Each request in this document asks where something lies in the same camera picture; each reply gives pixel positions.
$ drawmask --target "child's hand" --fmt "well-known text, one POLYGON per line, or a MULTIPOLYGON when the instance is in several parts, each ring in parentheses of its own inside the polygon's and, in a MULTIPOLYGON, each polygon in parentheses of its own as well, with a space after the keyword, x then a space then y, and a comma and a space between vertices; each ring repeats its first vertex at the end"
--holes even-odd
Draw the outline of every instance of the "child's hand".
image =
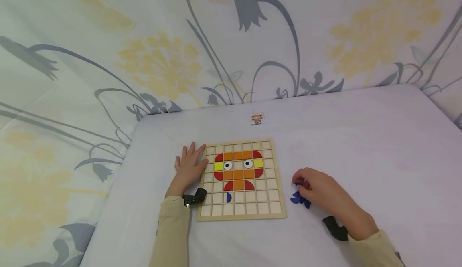
POLYGON ((209 160, 204 159, 200 163, 197 163, 204 149, 205 145, 202 145, 199 149, 195 150, 194 142, 191 143, 189 149, 183 146, 181 160, 179 156, 175 160, 174 168, 176 169, 176 176, 173 178, 165 194, 166 198, 170 196, 183 196, 186 188, 200 178, 202 171, 209 162, 209 160))
POLYGON ((354 239, 364 240, 378 232, 372 216, 328 174, 304 168, 294 173, 295 182, 300 183, 297 187, 301 197, 340 219, 354 239))

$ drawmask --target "child's left hand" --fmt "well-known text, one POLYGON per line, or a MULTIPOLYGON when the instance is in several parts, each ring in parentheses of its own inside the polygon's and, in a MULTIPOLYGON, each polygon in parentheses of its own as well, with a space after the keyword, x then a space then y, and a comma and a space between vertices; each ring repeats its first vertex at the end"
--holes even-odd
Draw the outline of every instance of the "child's left hand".
POLYGON ((204 159, 200 163, 197 163, 197 160, 204 152, 205 147, 205 145, 202 145, 200 148, 195 150, 195 142, 191 143, 189 149, 186 148, 186 146, 183 146, 183 155, 181 159, 177 156, 175 160, 174 167, 176 169, 176 176, 173 178, 172 183, 165 194, 166 198, 170 196, 182 197, 186 188, 200 178, 202 171, 209 162, 209 160, 204 159))

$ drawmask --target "white surface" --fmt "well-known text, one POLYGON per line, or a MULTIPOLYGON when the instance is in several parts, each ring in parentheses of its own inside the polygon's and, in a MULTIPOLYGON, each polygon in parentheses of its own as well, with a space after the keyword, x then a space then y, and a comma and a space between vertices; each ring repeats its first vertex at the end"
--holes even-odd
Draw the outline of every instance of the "white surface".
POLYGON ((193 212, 191 267, 359 266, 347 243, 325 230, 326 214, 289 201, 291 176, 305 166, 334 176, 408 266, 462 262, 462 134, 417 88, 396 85, 144 118, 82 266, 148 265, 182 145, 268 136, 288 218, 197 222, 193 212), (267 123, 250 125, 255 112, 267 123))

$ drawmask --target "forearm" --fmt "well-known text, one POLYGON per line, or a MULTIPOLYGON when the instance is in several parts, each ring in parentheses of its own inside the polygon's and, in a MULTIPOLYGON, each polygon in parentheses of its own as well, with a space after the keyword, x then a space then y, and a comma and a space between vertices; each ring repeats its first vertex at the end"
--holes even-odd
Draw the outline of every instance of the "forearm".
POLYGON ((189 214, 182 197, 170 196, 161 204, 150 267, 188 266, 189 214))

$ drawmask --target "orange square tile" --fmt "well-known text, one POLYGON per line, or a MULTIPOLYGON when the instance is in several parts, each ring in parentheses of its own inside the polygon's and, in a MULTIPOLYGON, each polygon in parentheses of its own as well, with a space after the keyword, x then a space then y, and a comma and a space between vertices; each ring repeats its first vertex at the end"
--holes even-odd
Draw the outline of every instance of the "orange square tile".
POLYGON ((244 170, 244 179, 253 179, 255 178, 255 173, 253 169, 244 170))
POLYGON ((238 180, 234 181, 234 190, 244 190, 244 181, 243 180, 238 180))
POLYGON ((244 160, 252 159, 252 151, 243 151, 242 157, 244 160))
POLYGON ((223 180, 225 180, 225 181, 232 180, 232 173, 233 173, 233 171, 224 171, 223 172, 223 180))
POLYGON ((225 153, 224 160, 225 162, 232 161, 232 153, 225 153))
POLYGON ((244 171, 243 170, 234 171, 234 179, 235 180, 244 179, 244 171))
POLYGON ((242 160, 242 152, 234 152, 234 160, 242 160))

